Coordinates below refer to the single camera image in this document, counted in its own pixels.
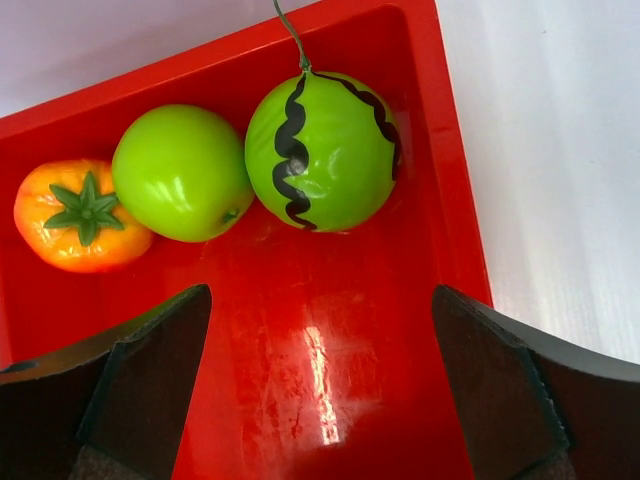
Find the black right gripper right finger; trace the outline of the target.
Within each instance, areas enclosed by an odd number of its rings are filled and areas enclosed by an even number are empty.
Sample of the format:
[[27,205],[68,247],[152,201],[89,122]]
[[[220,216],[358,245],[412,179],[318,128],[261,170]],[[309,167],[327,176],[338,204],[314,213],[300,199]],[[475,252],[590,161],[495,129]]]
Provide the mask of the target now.
[[475,478],[638,478],[638,365],[445,285],[432,317]]

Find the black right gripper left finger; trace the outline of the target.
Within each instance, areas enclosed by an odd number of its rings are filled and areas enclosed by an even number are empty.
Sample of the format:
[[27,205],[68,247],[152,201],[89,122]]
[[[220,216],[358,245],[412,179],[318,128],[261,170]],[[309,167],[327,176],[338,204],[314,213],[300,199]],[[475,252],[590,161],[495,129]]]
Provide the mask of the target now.
[[1,371],[4,479],[169,479],[212,312],[195,285]]

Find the toy watermelon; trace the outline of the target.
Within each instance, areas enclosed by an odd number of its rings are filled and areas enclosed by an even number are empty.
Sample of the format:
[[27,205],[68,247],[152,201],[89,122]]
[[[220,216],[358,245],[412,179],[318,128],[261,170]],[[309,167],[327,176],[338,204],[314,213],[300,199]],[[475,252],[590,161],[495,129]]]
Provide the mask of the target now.
[[396,184],[401,138],[373,89],[339,72],[316,71],[304,51],[300,72],[255,109],[244,158],[262,205],[313,232],[350,230],[372,217]]

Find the red toy tomato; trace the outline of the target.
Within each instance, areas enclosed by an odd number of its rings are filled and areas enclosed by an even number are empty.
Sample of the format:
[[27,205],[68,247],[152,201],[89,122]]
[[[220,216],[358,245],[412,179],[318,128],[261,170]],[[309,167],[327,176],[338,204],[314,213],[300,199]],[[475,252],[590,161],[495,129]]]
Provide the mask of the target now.
[[111,164],[104,160],[36,167],[18,188],[13,215],[37,256],[74,273],[119,269],[145,254],[154,240],[120,203]]

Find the red plastic tray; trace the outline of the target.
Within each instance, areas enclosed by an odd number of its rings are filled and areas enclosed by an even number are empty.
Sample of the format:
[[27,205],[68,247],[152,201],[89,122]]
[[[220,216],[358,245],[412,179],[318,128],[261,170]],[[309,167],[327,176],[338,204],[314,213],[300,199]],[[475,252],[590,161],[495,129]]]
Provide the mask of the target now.
[[259,204],[200,244],[157,240],[130,266],[71,274],[20,237],[23,178],[58,159],[109,158],[169,103],[244,130],[298,72],[270,20],[1,121],[1,361],[36,357],[195,284],[213,311],[178,479],[469,479],[431,318],[440,283],[490,297],[436,6],[322,1],[292,13],[314,68],[352,76],[397,119],[403,157],[385,206],[342,234],[305,232]]

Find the green toy apple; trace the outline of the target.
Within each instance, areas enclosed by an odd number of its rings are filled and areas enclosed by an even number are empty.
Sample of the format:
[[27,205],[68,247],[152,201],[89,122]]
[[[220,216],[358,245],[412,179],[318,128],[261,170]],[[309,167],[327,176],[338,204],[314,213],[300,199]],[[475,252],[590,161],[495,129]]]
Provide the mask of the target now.
[[137,118],[116,147],[112,175],[136,220],[188,243],[227,232],[255,198],[240,136],[220,115],[192,105],[164,105]]

